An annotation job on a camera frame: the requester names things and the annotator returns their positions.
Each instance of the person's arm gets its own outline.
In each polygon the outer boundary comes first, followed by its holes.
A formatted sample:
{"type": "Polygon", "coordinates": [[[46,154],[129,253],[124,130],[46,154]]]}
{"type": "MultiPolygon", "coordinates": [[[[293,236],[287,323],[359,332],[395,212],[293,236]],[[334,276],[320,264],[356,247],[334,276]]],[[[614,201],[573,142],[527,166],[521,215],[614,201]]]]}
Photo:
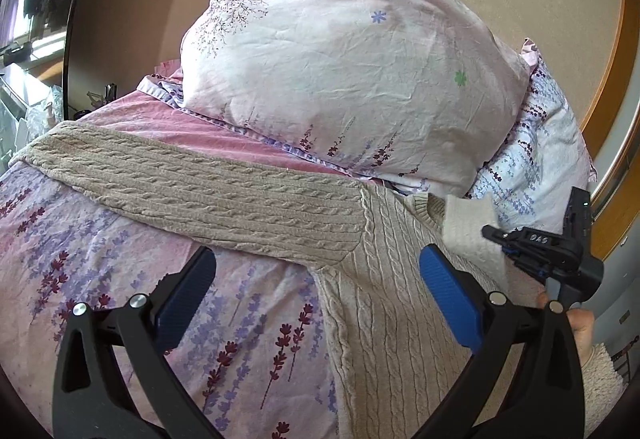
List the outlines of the person's arm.
{"type": "MultiPolygon", "coordinates": [[[[548,298],[543,293],[538,298],[539,307],[544,307],[548,298]]],[[[613,362],[602,343],[593,346],[593,324],[591,311],[571,309],[566,313],[574,331],[584,385],[584,436],[588,437],[620,399],[625,383],[613,368],[613,362]]]]}

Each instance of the plastic bag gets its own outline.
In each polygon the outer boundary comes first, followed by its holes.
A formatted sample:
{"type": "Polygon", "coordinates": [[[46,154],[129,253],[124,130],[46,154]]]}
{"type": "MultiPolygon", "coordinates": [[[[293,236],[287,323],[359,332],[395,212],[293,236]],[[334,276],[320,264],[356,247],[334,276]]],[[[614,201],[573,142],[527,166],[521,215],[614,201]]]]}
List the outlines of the plastic bag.
{"type": "Polygon", "coordinates": [[[25,121],[29,132],[28,142],[41,136],[63,120],[62,89],[54,85],[49,89],[47,98],[29,105],[25,121]]]}

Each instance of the blue flower print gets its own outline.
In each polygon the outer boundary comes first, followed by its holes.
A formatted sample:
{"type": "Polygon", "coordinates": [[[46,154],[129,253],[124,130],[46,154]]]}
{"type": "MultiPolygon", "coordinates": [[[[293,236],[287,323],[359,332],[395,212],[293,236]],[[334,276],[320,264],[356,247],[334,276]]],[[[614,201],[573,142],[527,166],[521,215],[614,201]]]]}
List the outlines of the blue flower print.
{"type": "Polygon", "coordinates": [[[373,23],[379,24],[383,20],[386,20],[386,12],[385,11],[374,11],[373,14],[371,15],[371,18],[373,19],[373,23]]]}

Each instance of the hand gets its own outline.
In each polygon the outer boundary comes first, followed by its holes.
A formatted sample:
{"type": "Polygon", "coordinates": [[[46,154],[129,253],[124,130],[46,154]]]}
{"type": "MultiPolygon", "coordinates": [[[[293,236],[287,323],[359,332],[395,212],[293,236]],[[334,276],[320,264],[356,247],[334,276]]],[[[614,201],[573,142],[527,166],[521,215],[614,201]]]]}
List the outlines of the hand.
{"type": "MultiPolygon", "coordinates": [[[[545,292],[538,295],[538,307],[544,308],[549,301],[545,292]]],[[[574,332],[575,346],[578,349],[578,357],[580,358],[580,366],[591,358],[591,351],[593,350],[593,324],[595,322],[595,316],[591,311],[587,309],[569,309],[566,312],[566,317],[569,319],[569,324],[574,332]]]]}

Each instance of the wooden trim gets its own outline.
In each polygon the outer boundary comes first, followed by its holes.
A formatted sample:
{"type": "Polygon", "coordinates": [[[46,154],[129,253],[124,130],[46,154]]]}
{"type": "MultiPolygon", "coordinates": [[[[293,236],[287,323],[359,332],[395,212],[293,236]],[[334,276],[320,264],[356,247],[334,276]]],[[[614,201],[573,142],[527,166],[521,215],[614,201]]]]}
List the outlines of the wooden trim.
{"type": "Polygon", "coordinates": [[[636,60],[639,31],[640,0],[621,0],[609,62],[580,127],[591,156],[600,151],[625,97],[636,60]]]}
{"type": "Polygon", "coordinates": [[[640,152],[591,228],[591,254],[605,260],[640,212],[640,152]]]}

